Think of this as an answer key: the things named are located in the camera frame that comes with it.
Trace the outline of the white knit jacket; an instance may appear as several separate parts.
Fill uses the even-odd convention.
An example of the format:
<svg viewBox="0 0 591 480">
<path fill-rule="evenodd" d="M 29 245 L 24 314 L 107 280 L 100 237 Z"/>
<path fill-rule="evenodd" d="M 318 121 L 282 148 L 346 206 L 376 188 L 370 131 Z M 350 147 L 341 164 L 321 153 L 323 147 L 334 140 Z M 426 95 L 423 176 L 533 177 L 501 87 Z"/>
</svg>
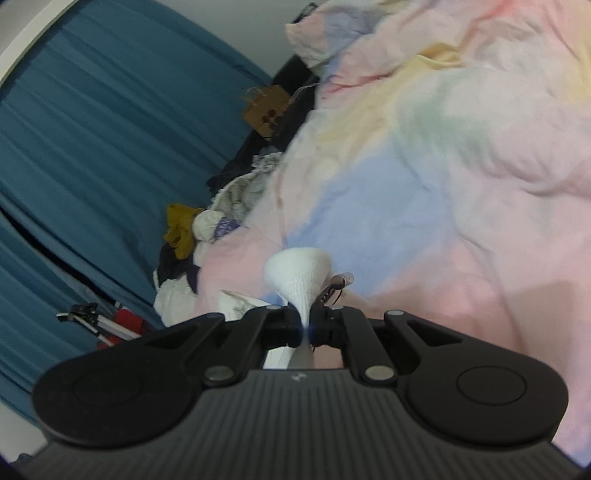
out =
<svg viewBox="0 0 591 480">
<path fill-rule="evenodd" d="M 301 316 L 304 340 L 297 348 L 276 347 L 266 354 L 266 369 L 322 369 L 342 365 L 341 355 L 330 347 L 312 347 L 308 342 L 311 306 L 315 301 L 335 303 L 337 296 L 355 281 L 349 272 L 332 272 L 332 258 L 317 248 L 283 250 L 266 261 L 266 285 L 279 295 L 280 304 L 293 305 Z"/>
</svg>

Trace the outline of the pile of white clothes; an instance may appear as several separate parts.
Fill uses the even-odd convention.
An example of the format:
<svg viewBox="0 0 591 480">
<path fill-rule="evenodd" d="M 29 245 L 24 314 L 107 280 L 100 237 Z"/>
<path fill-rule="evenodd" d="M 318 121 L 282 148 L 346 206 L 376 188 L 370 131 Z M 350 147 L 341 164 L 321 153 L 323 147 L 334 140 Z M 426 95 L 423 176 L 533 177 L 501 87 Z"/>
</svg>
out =
<svg viewBox="0 0 591 480">
<path fill-rule="evenodd" d="M 252 170 L 231 180 L 218 190 L 212 201 L 192 222 L 195 245 L 184 260 L 175 258 L 164 241 L 153 272 L 156 291 L 153 308 L 165 326 L 193 316 L 197 303 L 198 274 L 211 245 L 242 227 L 245 218 L 259 202 L 271 174 L 283 160 L 283 152 L 267 149 L 253 157 Z"/>
</svg>

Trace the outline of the mustard yellow garment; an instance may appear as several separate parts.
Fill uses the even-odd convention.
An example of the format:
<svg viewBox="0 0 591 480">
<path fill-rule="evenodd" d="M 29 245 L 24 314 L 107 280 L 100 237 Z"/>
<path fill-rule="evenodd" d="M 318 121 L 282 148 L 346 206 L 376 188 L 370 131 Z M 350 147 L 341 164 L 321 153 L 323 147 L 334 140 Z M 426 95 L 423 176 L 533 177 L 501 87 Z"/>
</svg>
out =
<svg viewBox="0 0 591 480">
<path fill-rule="evenodd" d="M 195 245 L 192 222 L 203 211 L 202 208 L 192 208 L 179 203 L 167 206 L 167 231 L 163 239 L 172 248 L 176 259 L 184 260 L 192 253 Z"/>
</svg>

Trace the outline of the red cloth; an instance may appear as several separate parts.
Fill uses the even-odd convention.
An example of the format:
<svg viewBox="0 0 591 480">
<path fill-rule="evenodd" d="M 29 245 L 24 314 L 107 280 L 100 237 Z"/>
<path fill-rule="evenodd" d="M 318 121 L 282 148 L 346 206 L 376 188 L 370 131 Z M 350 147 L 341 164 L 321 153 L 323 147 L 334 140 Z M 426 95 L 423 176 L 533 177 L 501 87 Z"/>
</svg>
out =
<svg viewBox="0 0 591 480">
<path fill-rule="evenodd" d="M 154 330 L 148 322 L 127 308 L 116 310 L 111 317 L 99 314 L 96 327 L 106 338 L 109 345 L 134 340 Z"/>
</svg>

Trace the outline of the silver tripod stand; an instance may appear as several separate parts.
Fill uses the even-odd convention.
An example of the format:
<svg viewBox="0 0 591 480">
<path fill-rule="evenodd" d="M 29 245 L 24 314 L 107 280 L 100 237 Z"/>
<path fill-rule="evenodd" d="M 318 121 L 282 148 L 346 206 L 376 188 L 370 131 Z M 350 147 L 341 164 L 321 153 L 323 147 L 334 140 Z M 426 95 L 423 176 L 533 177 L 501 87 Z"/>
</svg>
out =
<svg viewBox="0 0 591 480">
<path fill-rule="evenodd" d="M 131 341 L 140 337 L 138 333 L 100 314 L 96 303 L 73 305 L 68 312 L 56 313 L 55 317 L 61 323 L 73 323 L 81 326 L 107 347 L 115 345 L 110 340 L 111 337 L 121 341 Z"/>
</svg>

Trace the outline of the pastel tie-dye bed sheet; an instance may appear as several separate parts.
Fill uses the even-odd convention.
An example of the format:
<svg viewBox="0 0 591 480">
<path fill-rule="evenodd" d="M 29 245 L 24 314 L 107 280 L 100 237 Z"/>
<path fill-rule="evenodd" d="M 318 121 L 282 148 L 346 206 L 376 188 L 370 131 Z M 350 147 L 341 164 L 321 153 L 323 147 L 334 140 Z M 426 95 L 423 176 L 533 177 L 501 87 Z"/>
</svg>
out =
<svg viewBox="0 0 591 480">
<path fill-rule="evenodd" d="M 317 103 L 245 224 L 211 247 L 197 313 L 273 302 L 314 247 L 367 315 L 400 308 L 536 357 L 569 390 L 558 446 L 590 459 L 590 5 L 399 1 L 314 70 Z"/>
</svg>

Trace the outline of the brown paper bag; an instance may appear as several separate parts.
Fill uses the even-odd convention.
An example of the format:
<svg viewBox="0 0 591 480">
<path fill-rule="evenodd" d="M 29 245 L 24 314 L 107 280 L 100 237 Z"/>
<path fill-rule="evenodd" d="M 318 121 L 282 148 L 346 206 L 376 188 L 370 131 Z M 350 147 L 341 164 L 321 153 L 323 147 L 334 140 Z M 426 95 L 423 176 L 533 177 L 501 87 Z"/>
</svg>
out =
<svg viewBox="0 0 591 480">
<path fill-rule="evenodd" d="M 242 119 L 263 138 L 273 137 L 283 114 L 290 106 L 287 91 L 280 85 L 252 87 L 246 90 L 242 99 L 246 103 Z"/>
</svg>

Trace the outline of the blue curtain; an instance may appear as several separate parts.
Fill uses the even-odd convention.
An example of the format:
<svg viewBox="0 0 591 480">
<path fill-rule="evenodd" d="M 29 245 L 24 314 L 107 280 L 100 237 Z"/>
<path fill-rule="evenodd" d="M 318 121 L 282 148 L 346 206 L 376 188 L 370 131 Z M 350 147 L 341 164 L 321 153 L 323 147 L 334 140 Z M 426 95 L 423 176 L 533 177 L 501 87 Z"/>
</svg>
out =
<svg viewBox="0 0 591 480">
<path fill-rule="evenodd" d="M 99 293 L 159 324 L 152 273 L 169 204 L 207 180 L 269 76 L 154 1 L 80 1 L 1 89 L 1 398 L 34 417 L 35 382 L 94 348 L 56 314 Z"/>
</svg>

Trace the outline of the pastel pillow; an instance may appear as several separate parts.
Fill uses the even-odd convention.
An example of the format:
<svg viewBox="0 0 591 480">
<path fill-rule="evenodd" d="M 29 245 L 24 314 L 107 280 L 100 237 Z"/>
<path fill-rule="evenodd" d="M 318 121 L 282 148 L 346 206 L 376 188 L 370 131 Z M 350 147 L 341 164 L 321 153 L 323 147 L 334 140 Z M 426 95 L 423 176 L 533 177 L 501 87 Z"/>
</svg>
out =
<svg viewBox="0 0 591 480">
<path fill-rule="evenodd" d="M 325 1 L 286 25 L 287 41 L 308 69 L 318 70 L 363 35 L 373 33 L 398 5 L 398 1 Z"/>
</svg>

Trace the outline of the black bed frame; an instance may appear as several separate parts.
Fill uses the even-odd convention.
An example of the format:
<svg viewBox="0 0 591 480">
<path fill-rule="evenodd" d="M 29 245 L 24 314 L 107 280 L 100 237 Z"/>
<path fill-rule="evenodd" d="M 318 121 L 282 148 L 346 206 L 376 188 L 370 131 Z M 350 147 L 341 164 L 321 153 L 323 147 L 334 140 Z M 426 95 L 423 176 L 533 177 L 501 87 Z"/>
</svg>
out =
<svg viewBox="0 0 591 480">
<path fill-rule="evenodd" d="M 224 166 L 221 173 L 211 177 L 206 185 L 215 194 L 231 180 L 252 170 L 253 157 L 267 149 L 283 152 L 304 124 L 308 113 L 315 108 L 315 89 L 318 77 L 297 56 L 273 77 L 273 87 L 280 87 L 280 101 L 263 110 L 263 133 L 252 129 L 235 158 Z"/>
</svg>

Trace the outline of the white curtain rail box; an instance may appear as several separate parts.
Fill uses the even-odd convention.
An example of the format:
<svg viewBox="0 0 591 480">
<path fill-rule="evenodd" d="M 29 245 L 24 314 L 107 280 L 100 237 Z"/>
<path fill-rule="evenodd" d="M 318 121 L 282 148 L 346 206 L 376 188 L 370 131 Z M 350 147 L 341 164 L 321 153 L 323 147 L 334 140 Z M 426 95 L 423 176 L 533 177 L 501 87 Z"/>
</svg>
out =
<svg viewBox="0 0 591 480">
<path fill-rule="evenodd" d="M 1 84 L 24 55 L 77 0 L 6 0 L 1 2 Z"/>
</svg>

